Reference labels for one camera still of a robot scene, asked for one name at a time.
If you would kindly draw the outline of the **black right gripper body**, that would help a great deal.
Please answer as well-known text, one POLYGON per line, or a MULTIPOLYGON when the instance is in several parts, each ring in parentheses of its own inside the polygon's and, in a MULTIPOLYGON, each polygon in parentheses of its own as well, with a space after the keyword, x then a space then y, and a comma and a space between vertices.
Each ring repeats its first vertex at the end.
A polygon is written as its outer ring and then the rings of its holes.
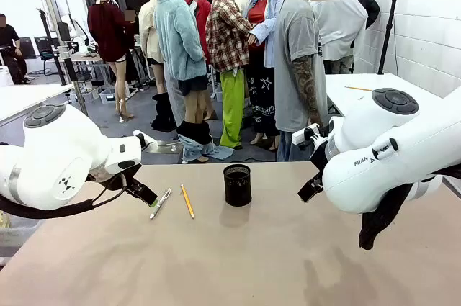
POLYGON ((320 177, 323 176, 324 168, 334 155, 334 144, 331 142, 332 140, 332 138, 320 136, 314 136, 310 139, 314 147, 310 161, 318 169, 320 177))

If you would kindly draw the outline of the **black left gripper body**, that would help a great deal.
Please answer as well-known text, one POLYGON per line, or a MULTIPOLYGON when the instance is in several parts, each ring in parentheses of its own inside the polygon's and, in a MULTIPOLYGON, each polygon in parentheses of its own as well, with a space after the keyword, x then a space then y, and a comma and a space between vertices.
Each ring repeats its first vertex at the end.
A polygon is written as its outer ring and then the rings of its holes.
POLYGON ((134 178, 140 168, 141 164, 136 164, 112 175, 100 166, 88 173, 88 181, 101 184, 110 191, 121 189, 124 185, 128 189, 134 190, 140 187, 140 182, 134 178))

